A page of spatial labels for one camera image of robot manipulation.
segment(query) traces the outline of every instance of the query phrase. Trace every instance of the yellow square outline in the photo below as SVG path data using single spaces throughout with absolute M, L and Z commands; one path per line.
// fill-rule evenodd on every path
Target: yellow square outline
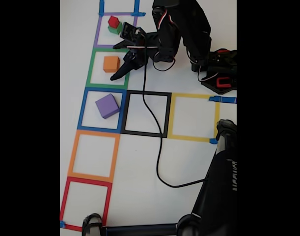
M 167 138 L 168 139 L 181 139 L 181 140 L 190 140 L 190 141 L 208 142 L 209 143 L 210 138 L 173 134 L 173 126 L 174 126 L 174 114 L 175 114 L 176 97 L 209 99 L 211 96 L 212 95 L 190 94 L 190 93 L 172 93 L 172 95 L 171 95 L 171 104 L 170 104 L 170 112 L 169 112 Z M 213 135 L 213 138 L 215 138 L 217 133 L 218 133 L 217 122 L 219 121 L 219 110 L 220 110 L 220 103 L 215 102 L 214 135 Z

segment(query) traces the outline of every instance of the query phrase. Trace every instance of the stacked cubes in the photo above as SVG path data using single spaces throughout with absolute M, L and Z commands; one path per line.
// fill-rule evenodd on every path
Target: stacked cubes
M 115 34 L 119 34 L 122 31 L 122 23 L 117 17 L 111 16 L 109 19 L 109 31 Z

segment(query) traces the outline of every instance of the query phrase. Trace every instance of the blue tape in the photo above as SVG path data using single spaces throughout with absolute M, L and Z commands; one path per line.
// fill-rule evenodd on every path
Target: blue tape
M 132 16 L 145 16 L 145 12 L 139 12 L 140 0 L 135 0 L 135 7 Z
M 139 12 L 140 0 L 135 0 L 134 12 Z
M 145 16 L 145 12 L 133 12 L 131 13 L 132 16 Z
M 217 139 L 210 139 L 210 143 L 211 144 L 218 144 L 218 141 L 217 141 Z
M 62 220 L 60 221 L 60 227 L 61 227 L 61 228 L 66 228 L 65 222 L 63 222 Z
M 99 15 L 104 16 L 104 0 L 100 0 L 100 10 Z
M 209 101 L 237 104 L 237 98 L 236 97 L 214 96 L 214 97 L 210 97 Z

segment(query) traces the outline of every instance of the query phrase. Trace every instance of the red wire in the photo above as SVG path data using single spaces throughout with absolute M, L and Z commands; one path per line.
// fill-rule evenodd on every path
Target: red wire
M 166 14 L 167 14 L 167 9 L 165 9 L 165 12 L 164 12 L 164 14 L 161 16 L 161 18 L 160 18 L 160 21 L 159 21 L 159 24 L 158 24 L 158 30 L 160 29 L 160 27 L 161 27 L 161 23 L 162 23 L 162 21 L 163 21 L 163 19 L 164 19 L 164 17 L 166 16 Z

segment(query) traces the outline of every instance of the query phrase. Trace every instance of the orange square outline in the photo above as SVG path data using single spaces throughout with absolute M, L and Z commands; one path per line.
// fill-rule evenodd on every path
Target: orange square outline
M 77 149 L 78 149 L 79 138 L 80 138 L 81 134 L 115 138 L 114 151 L 112 154 L 112 161 L 111 161 L 111 166 L 110 166 L 109 177 L 95 176 L 95 175 L 81 174 L 81 173 L 73 172 L 73 167 L 74 167 L 75 160 L 76 160 L 76 153 L 77 153 Z M 115 167 L 116 167 L 118 147 L 119 147 L 119 139 L 120 139 L 120 134 L 116 134 L 116 133 L 104 133 L 104 132 L 98 132 L 98 131 L 89 131 L 89 130 L 78 129 L 76 132 L 76 137 L 75 137 L 75 141 L 73 144 L 71 160 L 70 160 L 69 169 L 68 169 L 68 176 L 76 177 L 76 178 L 91 179 L 91 180 L 99 180 L 99 181 L 112 183 L 113 179 L 114 179 L 114 174 L 115 174 Z

